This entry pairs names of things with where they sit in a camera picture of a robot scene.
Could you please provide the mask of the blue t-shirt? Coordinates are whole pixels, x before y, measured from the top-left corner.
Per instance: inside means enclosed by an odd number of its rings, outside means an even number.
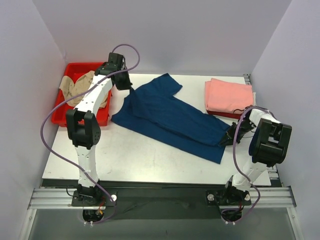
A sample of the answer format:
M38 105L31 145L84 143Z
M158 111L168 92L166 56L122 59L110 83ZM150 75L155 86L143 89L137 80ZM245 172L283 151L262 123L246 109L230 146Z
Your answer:
M220 164L230 125L175 97L182 85L168 73L129 91L112 122L181 151Z

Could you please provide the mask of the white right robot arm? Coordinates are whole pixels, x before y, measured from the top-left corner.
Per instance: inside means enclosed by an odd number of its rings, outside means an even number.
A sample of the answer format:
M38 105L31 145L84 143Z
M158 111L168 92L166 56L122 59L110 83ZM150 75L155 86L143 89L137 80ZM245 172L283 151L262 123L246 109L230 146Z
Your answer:
M232 156L236 157L236 144L244 135L254 130L249 144L249 159L243 168L237 160L233 163L237 173L232 175L220 194L220 199L227 204L249 202L249 190L253 182L276 164L281 164L287 155L292 135L292 126L277 120L266 108L248 106L237 123L233 123L221 138L219 145L232 146Z

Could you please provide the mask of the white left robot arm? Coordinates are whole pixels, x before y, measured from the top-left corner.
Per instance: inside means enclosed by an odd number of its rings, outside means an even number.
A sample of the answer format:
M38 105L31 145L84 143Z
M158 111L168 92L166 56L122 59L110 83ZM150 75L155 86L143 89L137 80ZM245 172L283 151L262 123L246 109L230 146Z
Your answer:
M109 53L108 61L93 74L90 87L94 89L86 93L74 109L66 112L68 138L75 147L78 165L81 167L76 193L79 200L90 206L97 205L103 198L103 191L96 186L99 177L95 151L101 137L96 115L113 86L120 91L131 88L132 83L126 70L125 57Z

